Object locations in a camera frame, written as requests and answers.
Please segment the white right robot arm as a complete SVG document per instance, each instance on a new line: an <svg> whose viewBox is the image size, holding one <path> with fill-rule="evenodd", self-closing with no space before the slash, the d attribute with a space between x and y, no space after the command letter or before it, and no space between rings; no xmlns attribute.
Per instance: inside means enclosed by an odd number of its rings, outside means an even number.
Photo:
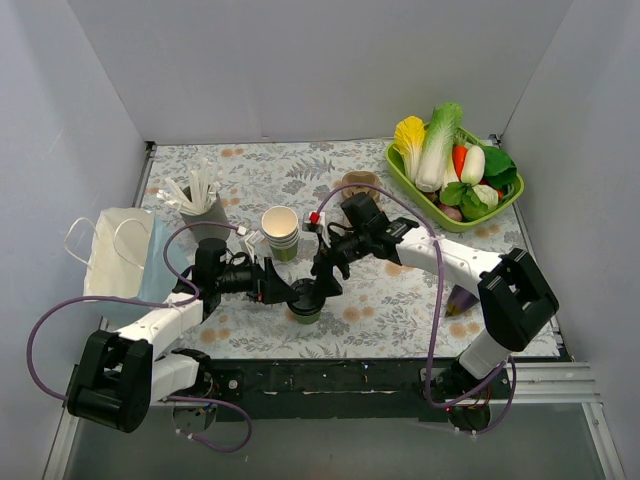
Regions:
<svg viewBox="0 0 640 480"><path fill-rule="evenodd" d="M319 241L311 270L313 299L323 302L341 295L334 273L347 277L350 264L366 256L430 272L469 292L481 305L484 328L452 373L453 387L464 397L486 389L490 372L511 353L523 351L559 309L556 295L525 250L480 250L439 237L414 220L390 220L365 193L343 201L341 208L350 223L346 229L329 226L318 212L305 223Z"/></svg>

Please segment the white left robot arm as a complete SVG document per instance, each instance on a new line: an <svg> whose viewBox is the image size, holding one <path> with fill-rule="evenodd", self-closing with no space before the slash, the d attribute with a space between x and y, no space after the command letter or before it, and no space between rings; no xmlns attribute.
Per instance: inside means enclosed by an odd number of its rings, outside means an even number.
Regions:
<svg viewBox="0 0 640 480"><path fill-rule="evenodd" d="M114 332L88 338L67 389L70 414L126 433L134 431L152 403L171 395L200 400L215 396L223 380L211 358L172 343L201 324L228 293L265 305L291 303L299 293L276 272L271 259L228 254L225 241L199 242L189 282L176 284L171 307L154 309Z"/></svg>

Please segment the green paper coffee cup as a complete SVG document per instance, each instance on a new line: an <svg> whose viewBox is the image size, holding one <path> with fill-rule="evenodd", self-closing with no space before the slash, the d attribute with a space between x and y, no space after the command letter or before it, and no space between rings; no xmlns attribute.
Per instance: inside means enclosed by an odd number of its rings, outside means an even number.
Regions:
<svg viewBox="0 0 640 480"><path fill-rule="evenodd" d="M303 325L310 325L319 320L321 311L316 309L313 311L291 311L293 319Z"/></svg>

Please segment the black plastic cup lid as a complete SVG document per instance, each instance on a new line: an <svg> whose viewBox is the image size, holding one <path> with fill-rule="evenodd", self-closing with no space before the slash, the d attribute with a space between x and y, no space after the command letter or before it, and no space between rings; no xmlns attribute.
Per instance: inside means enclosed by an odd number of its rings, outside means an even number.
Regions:
<svg viewBox="0 0 640 480"><path fill-rule="evenodd" d="M288 301L287 306L291 311L322 310L325 298L315 292L315 281L310 278L295 281L291 288L298 295L296 300Z"/></svg>

